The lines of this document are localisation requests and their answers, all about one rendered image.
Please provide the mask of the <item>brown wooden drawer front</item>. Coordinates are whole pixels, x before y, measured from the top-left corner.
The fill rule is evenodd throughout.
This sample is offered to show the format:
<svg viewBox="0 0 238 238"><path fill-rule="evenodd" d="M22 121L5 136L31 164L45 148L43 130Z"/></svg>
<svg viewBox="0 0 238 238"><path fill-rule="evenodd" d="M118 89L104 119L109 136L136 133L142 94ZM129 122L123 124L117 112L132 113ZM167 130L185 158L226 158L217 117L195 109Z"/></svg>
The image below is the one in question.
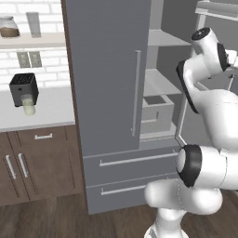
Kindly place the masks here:
<svg viewBox="0 0 238 238"><path fill-rule="evenodd" d="M52 139L35 140L34 136L43 136L53 133ZM19 130L16 132L16 138L21 147L30 145L49 145L56 142L66 140L65 130L63 126L45 127L37 129Z"/></svg>

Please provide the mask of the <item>black box-shaped countertop appliance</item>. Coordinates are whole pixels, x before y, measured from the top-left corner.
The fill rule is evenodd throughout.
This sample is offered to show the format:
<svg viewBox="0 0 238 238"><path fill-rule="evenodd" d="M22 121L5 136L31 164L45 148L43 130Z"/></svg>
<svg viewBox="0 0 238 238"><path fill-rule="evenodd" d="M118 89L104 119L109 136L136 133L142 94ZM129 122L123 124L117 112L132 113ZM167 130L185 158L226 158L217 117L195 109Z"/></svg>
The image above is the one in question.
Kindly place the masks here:
<svg viewBox="0 0 238 238"><path fill-rule="evenodd" d="M10 92L16 107L22 105L21 96L31 94L33 103L37 102L39 95L34 73L16 73L9 83Z"/></svg>

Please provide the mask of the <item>brown wooden side panel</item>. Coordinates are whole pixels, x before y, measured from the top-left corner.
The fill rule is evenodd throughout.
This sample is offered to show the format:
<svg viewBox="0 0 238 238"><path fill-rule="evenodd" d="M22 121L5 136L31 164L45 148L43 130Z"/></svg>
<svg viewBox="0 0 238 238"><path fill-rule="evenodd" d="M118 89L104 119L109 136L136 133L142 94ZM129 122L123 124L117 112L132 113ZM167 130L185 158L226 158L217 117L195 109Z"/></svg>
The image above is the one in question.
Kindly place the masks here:
<svg viewBox="0 0 238 238"><path fill-rule="evenodd" d="M66 48L67 48L69 73L70 73L70 80L71 80L71 89L72 89L72 97L73 97L73 112L74 112L74 120L75 120L75 125L76 125L77 147L78 147L78 151L79 151L80 165L81 165L84 204L85 204L85 208L86 208L86 213L88 214L87 198L86 198L86 180L85 180L85 170L84 170L84 158L83 158L83 155L82 155L80 127L79 127L78 110L77 110L77 97L76 97L76 91L75 91L76 87L75 87L75 84L74 84L75 81L74 81L74 75L73 75L73 58L72 58L72 51L71 51L68 19L67 19L67 7L66 7L67 1L66 0L60 0L60 1L61 1L61 10L62 10L62 17L63 17L65 43L66 43Z"/></svg>

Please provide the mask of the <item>grey fridge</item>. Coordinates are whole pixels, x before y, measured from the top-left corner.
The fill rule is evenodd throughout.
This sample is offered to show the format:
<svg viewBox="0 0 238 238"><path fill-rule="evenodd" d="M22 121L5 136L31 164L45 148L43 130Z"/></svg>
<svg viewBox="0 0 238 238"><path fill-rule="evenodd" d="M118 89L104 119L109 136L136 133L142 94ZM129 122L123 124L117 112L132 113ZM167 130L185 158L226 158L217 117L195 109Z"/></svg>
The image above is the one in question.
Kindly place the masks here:
<svg viewBox="0 0 238 238"><path fill-rule="evenodd" d="M201 53L201 50L192 41L196 29L198 14L196 7L202 4L201 0L152 0L149 30L162 30L177 38L190 43L189 46L148 46L146 69L156 69L169 80L180 94L167 95L174 103L171 127L167 131L139 134L139 146L130 151L153 150L165 147L179 146L179 150L190 143L180 144L177 137L179 116L182 102L186 98L182 84L177 74L177 66L183 61ZM114 154L112 152L92 156Z"/></svg>

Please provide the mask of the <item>grey fridge crisper box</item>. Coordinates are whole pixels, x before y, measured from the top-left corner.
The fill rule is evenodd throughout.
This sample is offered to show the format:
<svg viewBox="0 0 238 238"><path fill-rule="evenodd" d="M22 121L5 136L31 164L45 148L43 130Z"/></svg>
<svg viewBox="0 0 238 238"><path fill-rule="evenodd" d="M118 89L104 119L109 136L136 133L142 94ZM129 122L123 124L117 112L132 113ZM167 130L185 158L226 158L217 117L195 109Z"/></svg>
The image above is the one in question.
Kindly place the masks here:
<svg viewBox="0 0 238 238"><path fill-rule="evenodd" d="M167 131L171 127L174 103L167 95L143 98L140 133Z"/></svg>

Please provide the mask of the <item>grey fridge shelf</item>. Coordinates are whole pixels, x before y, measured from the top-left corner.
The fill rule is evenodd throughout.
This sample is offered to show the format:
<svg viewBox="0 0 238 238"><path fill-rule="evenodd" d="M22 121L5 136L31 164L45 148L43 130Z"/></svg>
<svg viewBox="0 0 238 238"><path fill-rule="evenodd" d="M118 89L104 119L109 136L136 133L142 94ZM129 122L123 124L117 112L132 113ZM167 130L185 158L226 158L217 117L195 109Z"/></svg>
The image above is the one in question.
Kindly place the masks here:
<svg viewBox="0 0 238 238"><path fill-rule="evenodd" d="M176 95L180 93L181 91L156 69L149 69L145 72L145 96Z"/></svg>
<svg viewBox="0 0 238 238"><path fill-rule="evenodd" d="M162 30L149 30L148 46L189 46L190 43Z"/></svg>

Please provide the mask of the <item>tall grey cup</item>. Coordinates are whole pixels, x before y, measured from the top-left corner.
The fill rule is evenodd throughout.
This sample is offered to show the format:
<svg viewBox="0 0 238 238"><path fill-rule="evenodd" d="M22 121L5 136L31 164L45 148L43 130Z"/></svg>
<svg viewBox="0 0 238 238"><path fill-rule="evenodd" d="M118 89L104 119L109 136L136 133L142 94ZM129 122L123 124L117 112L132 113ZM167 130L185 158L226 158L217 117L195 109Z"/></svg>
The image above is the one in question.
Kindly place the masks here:
<svg viewBox="0 0 238 238"><path fill-rule="evenodd" d="M27 12L27 21L30 27L30 32L33 38L38 38L41 36L40 20L38 12Z"/></svg>

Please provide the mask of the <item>grey fridge drawer front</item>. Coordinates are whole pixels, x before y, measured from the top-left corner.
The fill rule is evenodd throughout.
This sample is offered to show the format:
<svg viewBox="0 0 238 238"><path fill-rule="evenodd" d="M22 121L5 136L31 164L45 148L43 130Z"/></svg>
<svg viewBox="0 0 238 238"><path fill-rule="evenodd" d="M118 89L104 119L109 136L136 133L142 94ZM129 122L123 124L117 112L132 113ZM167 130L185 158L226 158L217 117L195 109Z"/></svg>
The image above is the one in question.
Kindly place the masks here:
<svg viewBox="0 0 238 238"><path fill-rule="evenodd" d="M102 212L146 204L144 198L144 190L100 195L101 188L104 191L111 191L116 189L147 185L149 182L159 179L176 179L177 177L178 175L176 173L170 173L161 176L136 178L126 181L90 186L86 189L88 214L98 214Z"/></svg>
<svg viewBox="0 0 238 238"><path fill-rule="evenodd" d="M146 156L178 152L179 146L165 147L153 150L137 150L133 152L120 152L84 158L86 186L96 186L107 183L142 179L152 176L175 173L175 159L177 156L142 161L123 165L99 166L99 162L114 162Z"/></svg>

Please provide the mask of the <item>glass jar with brown contents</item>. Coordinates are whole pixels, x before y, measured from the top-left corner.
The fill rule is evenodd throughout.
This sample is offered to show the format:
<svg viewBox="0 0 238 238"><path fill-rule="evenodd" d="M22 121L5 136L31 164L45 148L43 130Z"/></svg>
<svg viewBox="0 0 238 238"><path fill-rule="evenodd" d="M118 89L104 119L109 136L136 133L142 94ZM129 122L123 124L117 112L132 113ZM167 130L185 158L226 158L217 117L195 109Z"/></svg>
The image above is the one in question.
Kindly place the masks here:
<svg viewBox="0 0 238 238"><path fill-rule="evenodd" d="M4 38L14 38L20 36L19 28L12 16L0 17L0 35Z"/></svg>

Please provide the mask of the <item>glass of lemonade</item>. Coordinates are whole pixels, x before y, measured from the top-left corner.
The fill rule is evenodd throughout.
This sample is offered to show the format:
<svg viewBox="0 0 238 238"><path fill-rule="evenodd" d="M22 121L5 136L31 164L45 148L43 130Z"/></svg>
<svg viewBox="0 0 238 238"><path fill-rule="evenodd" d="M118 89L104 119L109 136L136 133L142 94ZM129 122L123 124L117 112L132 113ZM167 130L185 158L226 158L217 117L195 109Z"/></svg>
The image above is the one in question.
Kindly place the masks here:
<svg viewBox="0 0 238 238"><path fill-rule="evenodd" d="M26 115L35 114L33 96L31 94L22 95L20 97L23 110Z"/></svg>

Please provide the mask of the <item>brown wooden cupboard door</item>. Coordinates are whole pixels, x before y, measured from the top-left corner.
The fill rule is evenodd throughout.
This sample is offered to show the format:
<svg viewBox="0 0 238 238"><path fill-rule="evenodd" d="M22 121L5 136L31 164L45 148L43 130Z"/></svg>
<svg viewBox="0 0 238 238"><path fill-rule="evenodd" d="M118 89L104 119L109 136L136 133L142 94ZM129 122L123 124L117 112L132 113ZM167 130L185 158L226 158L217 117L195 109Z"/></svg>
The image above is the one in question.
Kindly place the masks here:
<svg viewBox="0 0 238 238"><path fill-rule="evenodd" d="M17 179L13 179L6 161L6 155L10 155L10 161ZM0 133L0 205L15 204L20 198L18 190L18 170L15 166L15 158L6 133Z"/></svg>
<svg viewBox="0 0 238 238"><path fill-rule="evenodd" d="M22 153L29 177L25 178L18 154ZM31 201L76 194L82 191L79 151L70 142L16 146L15 154Z"/></svg>

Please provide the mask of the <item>pale wall shelf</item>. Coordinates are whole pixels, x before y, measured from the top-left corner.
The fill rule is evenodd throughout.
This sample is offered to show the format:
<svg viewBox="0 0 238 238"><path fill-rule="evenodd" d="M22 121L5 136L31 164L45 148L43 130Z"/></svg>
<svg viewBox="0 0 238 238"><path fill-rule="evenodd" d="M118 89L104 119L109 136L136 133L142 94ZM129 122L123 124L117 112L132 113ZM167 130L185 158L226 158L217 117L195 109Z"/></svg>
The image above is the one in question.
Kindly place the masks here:
<svg viewBox="0 0 238 238"><path fill-rule="evenodd" d="M0 49L60 47L66 46L64 33L43 33L41 37L32 37L23 33L19 37L0 37Z"/></svg>

